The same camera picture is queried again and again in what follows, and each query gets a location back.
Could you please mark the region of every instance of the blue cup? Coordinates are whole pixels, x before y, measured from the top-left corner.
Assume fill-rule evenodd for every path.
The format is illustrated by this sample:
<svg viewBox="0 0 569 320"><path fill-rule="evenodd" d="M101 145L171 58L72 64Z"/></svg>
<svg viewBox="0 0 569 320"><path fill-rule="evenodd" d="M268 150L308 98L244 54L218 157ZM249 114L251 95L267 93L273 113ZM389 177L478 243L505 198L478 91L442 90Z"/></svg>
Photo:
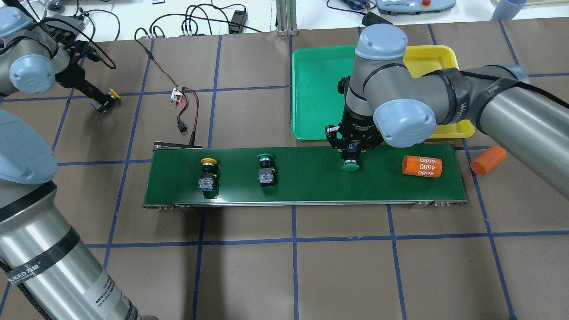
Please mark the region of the blue cup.
<svg viewBox="0 0 569 320"><path fill-rule="evenodd" d="M491 20L512 20L526 3L527 0L500 0Z"/></svg>

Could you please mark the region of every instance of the blue control device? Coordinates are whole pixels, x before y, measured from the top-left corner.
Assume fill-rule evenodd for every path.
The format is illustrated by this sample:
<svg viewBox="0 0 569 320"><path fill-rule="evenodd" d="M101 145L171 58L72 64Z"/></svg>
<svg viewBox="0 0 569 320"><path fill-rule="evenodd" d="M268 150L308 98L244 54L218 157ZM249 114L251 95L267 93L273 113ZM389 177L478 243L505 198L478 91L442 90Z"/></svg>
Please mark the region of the blue control device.
<svg viewBox="0 0 569 320"><path fill-rule="evenodd" d="M456 0L377 0L382 14L421 14L441 12L456 5Z"/></svg>

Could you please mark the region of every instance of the blue checkered cloth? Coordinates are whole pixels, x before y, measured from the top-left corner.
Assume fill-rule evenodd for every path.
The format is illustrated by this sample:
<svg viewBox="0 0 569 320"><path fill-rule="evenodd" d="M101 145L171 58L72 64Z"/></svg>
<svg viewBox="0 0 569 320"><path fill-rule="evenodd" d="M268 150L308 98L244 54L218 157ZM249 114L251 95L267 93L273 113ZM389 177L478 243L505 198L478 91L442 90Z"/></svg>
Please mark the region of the blue checkered cloth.
<svg viewBox="0 0 569 320"><path fill-rule="evenodd" d="M369 0L341 0L352 10L369 10Z"/></svg>

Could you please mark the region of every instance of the orange bottle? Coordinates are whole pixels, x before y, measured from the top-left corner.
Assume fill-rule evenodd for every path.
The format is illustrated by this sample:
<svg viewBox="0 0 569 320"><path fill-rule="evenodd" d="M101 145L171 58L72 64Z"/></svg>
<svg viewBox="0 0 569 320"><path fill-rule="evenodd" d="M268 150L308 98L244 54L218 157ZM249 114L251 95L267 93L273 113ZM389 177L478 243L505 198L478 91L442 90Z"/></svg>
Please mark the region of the orange bottle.
<svg viewBox="0 0 569 320"><path fill-rule="evenodd" d="M443 172L443 161L437 158L417 157L406 155L403 158L401 170L404 174L419 177L438 178Z"/></svg>
<svg viewBox="0 0 569 320"><path fill-rule="evenodd" d="M482 152L470 164L470 169L476 174L485 175L494 169L506 158L506 150L501 146L493 145Z"/></svg>

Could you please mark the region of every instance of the green rail platform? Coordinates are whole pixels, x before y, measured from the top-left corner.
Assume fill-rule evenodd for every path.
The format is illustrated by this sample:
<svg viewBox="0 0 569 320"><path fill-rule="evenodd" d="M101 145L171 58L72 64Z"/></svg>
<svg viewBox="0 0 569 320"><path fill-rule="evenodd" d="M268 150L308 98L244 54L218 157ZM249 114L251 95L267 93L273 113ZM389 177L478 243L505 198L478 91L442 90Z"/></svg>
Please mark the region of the green rail platform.
<svg viewBox="0 0 569 320"><path fill-rule="evenodd" d="M261 187L258 154L273 155L277 184ZM439 178L401 173L405 155L440 158ZM201 159L218 161L217 196L207 199L197 188ZM466 203L451 143L424 143L400 149L382 145L362 153L360 168L342 170L343 160L330 147L250 149L155 149L144 208L213 206L286 206L317 204Z"/></svg>

